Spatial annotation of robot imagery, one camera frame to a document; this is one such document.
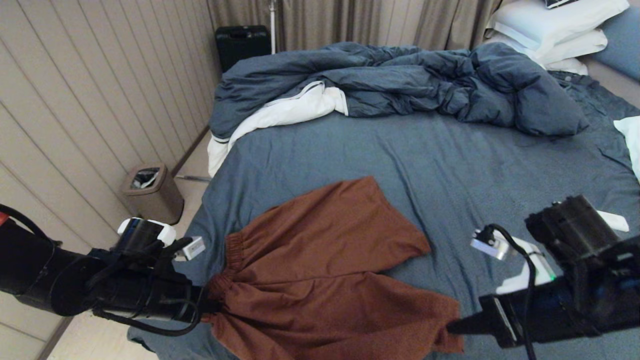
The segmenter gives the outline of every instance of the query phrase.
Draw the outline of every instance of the white pillow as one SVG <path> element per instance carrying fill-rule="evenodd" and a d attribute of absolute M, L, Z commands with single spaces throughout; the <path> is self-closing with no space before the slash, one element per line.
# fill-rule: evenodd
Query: white pillow
<path fill-rule="evenodd" d="M 560 61 L 556 61 L 554 63 L 545 64 L 545 69 L 547 70 L 555 70 L 555 71 L 567 71 L 574 72 L 578 75 L 589 75 L 589 70 L 587 70 L 587 65 L 580 62 L 580 60 L 576 58 L 568 58 Z"/>
<path fill-rule="evenodd" d="M 556 44 L 595 29 L 629 7 L 627 0 L 580 0 L 553 10 L 540 0 L 518 0 L 498 9 L 487 28 L 546 53 Z"/>
<path fill-rule="evenodd" d="M 613 122 L 613 125 L 625 135 L 625 141 L 631 155 L 631 166 L 640 182 L 640 116 L 625 117 Z"/>
<path fill-rule="evenodd" d="M 561 42 L 560 44 L 552 47 L 551 50 L 546 53 L 529 49 L 502 33 L 495 33 L 485 42 L 504 42 L 515 49 L 515 51 L 527 55 L 533 61 L 542 66 L 544 66 L 544 64 L 554 63 L 563 59 L 597 53 L 607 47 L 607 37 L 600 29 L 594 29 L 577 38 Z"/>

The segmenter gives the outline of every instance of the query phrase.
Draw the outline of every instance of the pillow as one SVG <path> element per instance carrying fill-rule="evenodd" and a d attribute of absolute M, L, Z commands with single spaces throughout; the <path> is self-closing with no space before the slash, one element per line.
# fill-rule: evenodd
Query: pillow
<path fill-rule="evenodd" d="M 580 0 L 548 10 L 540 0 L 518 0 L 498 9 L 488 28 L 546 53 L 556 44 L 595 29 L 629 7 L 627 0 Z"/>
<path fill-rule="evenodd" d="M 547 9 L 553 9 L 557 8 L 558 6 L 571 4 L 575 1 L 578 0 L 545 0 L 545 5 L 547 6 Z"/>
<path fill-rule="evenodd" d="M 626 117 L 614 121 L 613 125 L 625 136 L 629 155 L 631 155 L 631 166 L 640 182 L 640 116 Z"/>
<path fill-rule="evenodd" d="M 629 8 L 602 24 L 609 46 L 594 59 L 640 81 L 640 8 Z"/>
<path fill-rule="evenodd" d="M 545 65 L 545 68 L 547 70 L 573 72 L 578 75 L 589 75 L 587 65 L 583 64 L 576 58 L 569 58 L 557 61 L 555 63 L 548 63 Z"/>
<path fill-rule="evenodd" d="M 594 29 L 577 38 L 561 42 L 546 53 L 528 49 L 521 43 L 502 33 L 494 34 L 486 42 L 504 42 L 515 49 L 515 51 L 527 55 L 531 60 L 542 66 L 567 58 L 597 53 L 607 47 L 607 37 L 600 29 Z"/>

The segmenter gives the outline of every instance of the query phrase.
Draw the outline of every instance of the floor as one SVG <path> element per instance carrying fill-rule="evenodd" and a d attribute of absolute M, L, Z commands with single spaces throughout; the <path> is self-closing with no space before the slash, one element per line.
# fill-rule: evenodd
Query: floor
<path fill-rule="evenodd" d="M 209 176 L 207 172 L 207 144 L 209 136 L 198 144 L 179 174 Z M 176 179 L 184 197 L 184 212 L 175 225 L 180 238 L 191 223 L 191 219 L 202 203 L 202 194 L 207 183 Z M 48 360 L 157 360 L 157 356 L 139 344 L 127 341 L 128 326 L 97 318 L 90 312 L 75 316 L 60 338 Z"/>

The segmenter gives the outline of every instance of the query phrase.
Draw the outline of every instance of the mattress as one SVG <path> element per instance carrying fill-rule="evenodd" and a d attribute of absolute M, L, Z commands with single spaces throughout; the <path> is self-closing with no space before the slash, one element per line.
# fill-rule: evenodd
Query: mattress
<path fill-rule="evenodd" d="M 206 253 L 176 269 L 205 284 L 224 267 L 224 238 L 265 210 L 321 186 L 374 176 L 391 205 L 430 239 L 432 253 L 386 274 L 451 296 L 463 316 L 480 311 L 481 295 L 522 270 L 522 258 L 489 258 L 469 246 L 474 229 L 497 223 L 532 241 L 524 219 L 567 196 L 584 194 L 599 210 L 623 215 L 640 233 L 640 184 L 624 138 L 612 121 L 640 110 L 588 76 L 553 74 L 589 120 L 570 137 L 535 137 L 513 128 L 466 124 L 434 111 L 357 119 L 331 113 L 240 138 L 204 193 L 187 235 L 203 236 Z M 552 262 L 556 273 L 560 269 Z M 178 329 L 181 323 L 150 322 Z M 637 359 L 640 329 L 599 338 L 535 344 L 540 359 Z M 235 359 L 199 325 L 179 338 L 137 329 L 129 339 L 160 359 Z M 526 359 L 491 336 L 465 336 L 464 354 L 427 359 Z"/>

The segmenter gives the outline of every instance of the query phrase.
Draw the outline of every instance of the blue pillow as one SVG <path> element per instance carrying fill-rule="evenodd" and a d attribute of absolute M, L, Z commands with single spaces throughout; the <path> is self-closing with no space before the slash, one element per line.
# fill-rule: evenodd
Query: blue pillow
<path fill-rule="evenodd" d="M 609 45 L 593 58 L 640 81 L 640 8 L 628 8 L 600 28 Z"/>

